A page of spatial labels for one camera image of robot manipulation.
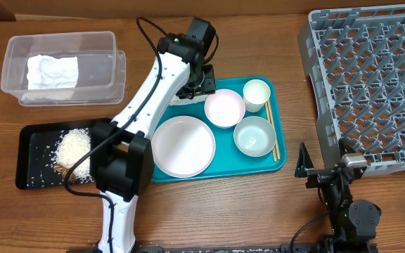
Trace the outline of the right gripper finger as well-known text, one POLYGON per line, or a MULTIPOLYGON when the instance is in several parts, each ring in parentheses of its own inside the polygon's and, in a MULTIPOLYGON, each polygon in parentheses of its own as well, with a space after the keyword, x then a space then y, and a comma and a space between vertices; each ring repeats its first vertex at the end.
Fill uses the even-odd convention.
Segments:
POLYGON ((297 165, 295 168, 295 177, 307 177, 311 169, 311 159, 304 142, 300 143, 297 165))
POLYGON ((355 149, 353 149, 344 138, 341 138, 338 141, 338 147, 339 147, 341 157, 343 155, 352 154, 352 153, 356 152, 355 149))

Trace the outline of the grey-green bowl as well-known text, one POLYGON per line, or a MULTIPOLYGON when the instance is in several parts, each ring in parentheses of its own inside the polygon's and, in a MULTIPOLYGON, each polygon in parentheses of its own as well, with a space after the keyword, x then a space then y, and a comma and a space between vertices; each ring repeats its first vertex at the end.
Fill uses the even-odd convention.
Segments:
POLYGON ((250 157, 262 157, 275 146, 276 131, 267 119, 250 116, 237 123, 233 131, 236 147, 250 157))

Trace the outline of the large white plate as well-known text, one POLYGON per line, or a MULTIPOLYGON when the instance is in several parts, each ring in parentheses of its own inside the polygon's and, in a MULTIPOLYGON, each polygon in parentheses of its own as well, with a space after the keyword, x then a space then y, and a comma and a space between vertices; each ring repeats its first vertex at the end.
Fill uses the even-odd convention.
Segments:
POLYGON ((166 175, 184 179, 206 170, 214 159, 216 141, 202 120, 177 116, 163 122, 153 134, 155 165, 166 175))

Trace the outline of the large white paper napkin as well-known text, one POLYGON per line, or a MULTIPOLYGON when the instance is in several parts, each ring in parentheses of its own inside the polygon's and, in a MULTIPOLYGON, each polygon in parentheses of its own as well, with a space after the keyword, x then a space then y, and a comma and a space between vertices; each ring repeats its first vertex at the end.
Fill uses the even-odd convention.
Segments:
POLYGON ((27 60, 27 88, 66 89, 74 88, 79 79, 77 57, 54 58, 37 55, 27 60))

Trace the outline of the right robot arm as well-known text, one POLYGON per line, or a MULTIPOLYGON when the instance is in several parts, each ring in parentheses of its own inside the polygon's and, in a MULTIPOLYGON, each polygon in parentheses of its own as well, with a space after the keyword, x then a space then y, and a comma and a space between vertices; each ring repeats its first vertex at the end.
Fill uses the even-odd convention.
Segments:
POLYGON ((377 252, 370 241, 382 214, 379 206, 368 200, 354 200, 349 185, 367 169, 366 158, 344 140, 339 143, 340 160, 330 169, 315 169, 304 143, 300 144, 295 177, 306 178, 305 186, 315 188, 326 206, 326 213, 301 227, 292 237, 290 252, 377 252), (310 244, 297 244, 298 235, 311 225, 329 218, 332 233, 321 235, 310 244))

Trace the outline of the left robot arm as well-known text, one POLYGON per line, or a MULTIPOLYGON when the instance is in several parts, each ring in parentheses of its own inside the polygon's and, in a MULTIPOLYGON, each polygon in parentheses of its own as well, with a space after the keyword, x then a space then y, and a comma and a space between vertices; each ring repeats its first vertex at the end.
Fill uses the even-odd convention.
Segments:
POLYGON ((151 138, 174 98, 212 94, 208 49, 216 32, 169 33, 153 47, 156 59, 128 106, 110 123, 91 130, 90 175, 103 201, 103 232, 97 252, 130 252, 136 243, 134 217, 139 195, 154 170, 151 138))

